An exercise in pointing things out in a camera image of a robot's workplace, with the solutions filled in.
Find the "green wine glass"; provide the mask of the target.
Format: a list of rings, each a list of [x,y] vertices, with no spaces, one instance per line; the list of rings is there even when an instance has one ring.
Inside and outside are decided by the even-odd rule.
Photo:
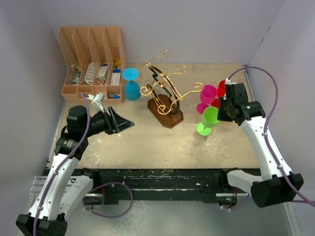
[[[197,125],[197,133],[201,136],[208,136],[212,132],[212,128],[219,124],[218,108],[208,107],[204,110],[202,115],[202,121]]]

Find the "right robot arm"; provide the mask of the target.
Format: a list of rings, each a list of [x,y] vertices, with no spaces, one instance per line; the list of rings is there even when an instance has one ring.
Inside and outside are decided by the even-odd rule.
[[[251,175],[239,168],[224,169],[219,187],[223,192],[239,188],[252,196],[258,207],[292,201],[303,183],[282,158],[266,123],[266,114],[257,101],[250,102],[243,83],[226,83],[220,99],[218,120],[236,122],[252,145],[261,174]]]

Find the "red wine glass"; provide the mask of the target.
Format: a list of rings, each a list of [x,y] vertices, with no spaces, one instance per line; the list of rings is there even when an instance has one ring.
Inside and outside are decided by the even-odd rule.
[[[214,99],[214,101],[211,103],[211,105],[213,107],[216,107],[216,108],[220,108],[220,98],[224,97],[225,95],[225,92],[226,92],[226,89],[225,89],[225,80],[222,80],[220,81],[218,87],[217,87],[217,98]]]

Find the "gold and black glass rack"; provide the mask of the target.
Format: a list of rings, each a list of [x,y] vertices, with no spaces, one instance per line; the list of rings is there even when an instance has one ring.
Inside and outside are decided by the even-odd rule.
[[[201,92],[204,85],[201,82],[194,84],[194,89],[181,95],[170,77],[186,72],[186,66],[178,65],[177,72],[167,75],[161,69],[152,64],[157,59],[165,59],[169,56],[168,50],[162,50],[159,57],[146,61],[143,65],[147,66],[152,72],[153,81],[140,88],[142,96],[150,96],[147,106],[154,117],[163,127],[173,128],[184,120],[183,112],[180,110],[180,101],[190,93]]]

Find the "grey and blue stamp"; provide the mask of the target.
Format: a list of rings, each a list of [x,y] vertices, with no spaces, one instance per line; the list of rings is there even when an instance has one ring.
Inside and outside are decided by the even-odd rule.
[[[120,99],[121,97],[117,94],[114,94],[114,93],[108,93],[108,98],[109,99]]]

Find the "green and white box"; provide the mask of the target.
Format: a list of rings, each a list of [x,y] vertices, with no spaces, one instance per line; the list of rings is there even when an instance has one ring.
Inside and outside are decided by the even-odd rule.
[[[102,66],[99,68],[98,73],[96,74],[96,79],[100,82],[107,80],[108,66]]]

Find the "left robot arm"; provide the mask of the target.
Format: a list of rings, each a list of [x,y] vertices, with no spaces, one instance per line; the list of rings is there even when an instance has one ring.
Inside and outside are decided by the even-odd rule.
[[[55,156],[43,187],[29,209],[20,214],[16,226],[25,236],[63,236],[68,220],[88,193],[101,188],[100,172],[82,169],[74,183],[70,178],[86,150],[90,136],[105,132],[118,134],[134,123],[118,115],[113,107],[100,109],[94,116],[81,105],[69,109],[66,126],[56,142]]]

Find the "peach plastic desk organizer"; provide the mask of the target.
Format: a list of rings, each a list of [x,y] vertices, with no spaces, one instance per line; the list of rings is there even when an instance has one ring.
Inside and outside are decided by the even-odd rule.
[[[81,93],[96,95],[105,93],[105,103],[122,103],[125,98],[124,78],[120,85],[110,85],[111,74],[116,67],[114,61],[121,60],[120,70],[127,68],[126,55],[120,27],[61,27],[58,42],[67,67],[67,75],[61,91],[66,102],[82,102]],[[84,78],[90,62],[95,64],[92,85],[85,83]],[[107,80],[96,79],[99,68],[108,66]],[[109,99],[108,93],[119,95],[120,99]]]

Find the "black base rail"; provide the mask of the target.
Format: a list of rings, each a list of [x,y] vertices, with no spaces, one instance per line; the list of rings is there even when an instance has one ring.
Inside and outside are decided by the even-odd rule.
[[[224,187],[220,169],[99,169],[95,187],[109,185],[95,192],[104,204],[119,201],[200,201],[216,203],[246,193]]]

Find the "yellow round item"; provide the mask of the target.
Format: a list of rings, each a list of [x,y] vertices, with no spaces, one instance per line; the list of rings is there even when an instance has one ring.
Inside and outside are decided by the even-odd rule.
[[[114,66],[119,67],[121,65],[121,60],[118,58],[114,61]]]

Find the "white instruction card box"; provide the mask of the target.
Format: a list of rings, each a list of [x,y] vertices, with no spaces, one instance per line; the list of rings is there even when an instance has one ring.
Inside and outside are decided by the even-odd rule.
[[[114,69],[111,74],[110,85],[117,86],[120,85],[121,82],[121,70]]]

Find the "pink wine glass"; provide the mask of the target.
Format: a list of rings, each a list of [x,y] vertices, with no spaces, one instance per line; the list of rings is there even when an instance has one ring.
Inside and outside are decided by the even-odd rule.
[[[213,85],[205,85],[200,92],[200,103],[196,106],[196,110],[203,114],[204,110],[214,101],[218,94],[217,88]]]

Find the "blue wine glass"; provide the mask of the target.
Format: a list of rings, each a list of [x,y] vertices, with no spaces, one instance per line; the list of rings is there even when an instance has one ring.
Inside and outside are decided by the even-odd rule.
[[[138,76],[139,71],[136,68],[130,67],[123,71],[123,78],[127,81],[125,95],[129,101],[136,101],[141,97],[140,86],[135,81]]]

